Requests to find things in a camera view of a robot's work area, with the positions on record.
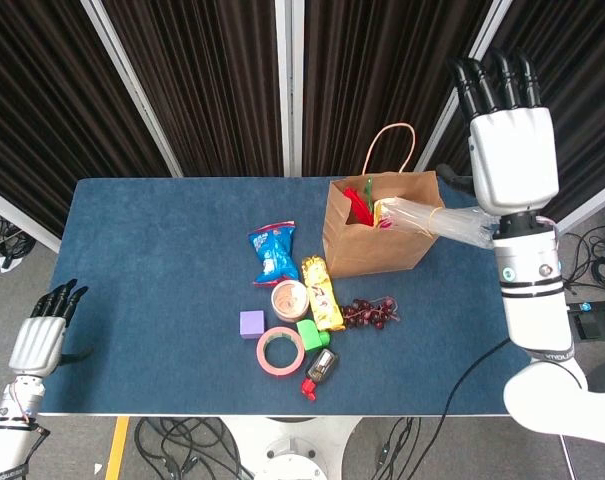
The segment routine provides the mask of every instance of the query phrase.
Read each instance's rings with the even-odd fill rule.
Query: black curtain
[[[282,175],[273,0],[105,0],[185,175]]]
[[[79,179],[166,175],[80,2],[0,0],[0,195],[59,236]]]
[[[515,0],[492,46],[521,47],[538,70],[560,180],[560,193],[544,213],[560,220],[605,188],[605,1]],[[458,110],[429,168],[448,163],[470,174],[467,137]]]
[[[466,54],[488,0],[307,0],[304,175],[361,171],[371,140],[389,123],[417,132],[415,165],[450,92],[445,59]],[[376,145],[371,171],[397,170],[406,129]]]

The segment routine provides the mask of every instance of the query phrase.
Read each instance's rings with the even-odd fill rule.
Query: small bottle
[[[335,368],[335,364],[338,361],[338,356],[328,348],[322,349],[317,354],[311,366],[306,371],[306,377],[302,382],[300,390],[306,397],[312,402],[315,401],[315,387],[324,382],[330,373]]]

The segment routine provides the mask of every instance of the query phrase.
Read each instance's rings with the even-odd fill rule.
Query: purple cube
[[[264,312],[240,312],[240,336],[244,339],[260,338],[264,333]]]

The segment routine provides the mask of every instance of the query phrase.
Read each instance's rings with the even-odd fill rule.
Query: table
[[[303,370],[267,376],[239,312],[270,309],[251,282],[251,230],[295,220],[293,257],[323,255],[329,178],[88,179],[76,189],[52,285],[90,291],[65,352],[95,348],[47,378],[44,414],[437,415],[461,373],[507,336],[493,254],[439,238],[412,271],[336,279],[341,303],[396,297],[402,321],[332,335],[340,363],[318,400]],[[473,203],[440,184],[448,207]],[[276,357],[285,351],[272,352]],[[528,362],[513,345],[458,390],[454,415],[504,414],[502,389]]]

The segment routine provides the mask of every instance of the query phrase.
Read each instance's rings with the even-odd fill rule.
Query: robot finger
[[[62,314],[62,312],[64,311],[64,307],[66,306],[66,299],[68,298],[69,293],[71,293],[71,290],[73,290],[77,283],[77,279],[74,278],[69,283],[64,285],[62,291],[58,295],[58,298],[55,300],[53,312],[51,312],[52,316],[59,317]]]
[[[469,58],[467,61],[469,68],[475,73],[478,81],[478,91],[480,96],[484,100],[486,106],[486,113],[497,112],[500,107],[498,106],[497,96],[493,86],[489,82],[489,77],[486,74],[485,68],[482,64],[474,58]]]
[[[467,124],[471,123],[471,120],[484,113],[480,106],[476,82],[459,59],[449,58],[447,65],[453,75],[464,119]]]
[[[47,293],[46,295],[42,295],[40,297],[40,299],[35,304],[35,307],[33,307],[33,311],[31,312],[31,318],[39,317],[42,315],[42,311],[43,311],[42,307],[44,307],[44,302],[46,302],[46,299],[48,298],[48,296],[49,296],[49,294]]]
[[[89,287],[82,287],[82,288],[76,290],[73,293],[73,295],[71,295],[71,298],[69,298],[69,303],[61,315],[61,317],[66,320],[67,328],[68,328],[69,324],[71,323],[71,319],[73,318],[73,314],[75,313],[75,308],[77,307],[77,304],[80,301],[80,298],[82,298],[82,295],[84,295],[88,290],[89,290]]]
[[[522,106],[520,92],[518,90],[517,77],[506,55],[497,48],[491,50],[493,59],[498,66],[498,73],[502,83],[502,95],[504,96],[504,107],[507,110]]]
[[[522,90],[526,99],[526,105],[529,108],[541,107],[538,75],[531,63],[531,59],[520,49],[515,54],[520,61],[520,68],[522,69]]]
[[[42,307],[42,316],[48,317],[53,312],[53,305],[55,304],[55,299],[57,298],[60,291],[64,288],[64,285],[60,285],[55,288],[51,293],[49,293],[46,297],[46,301],[44,302],[44,306]]]

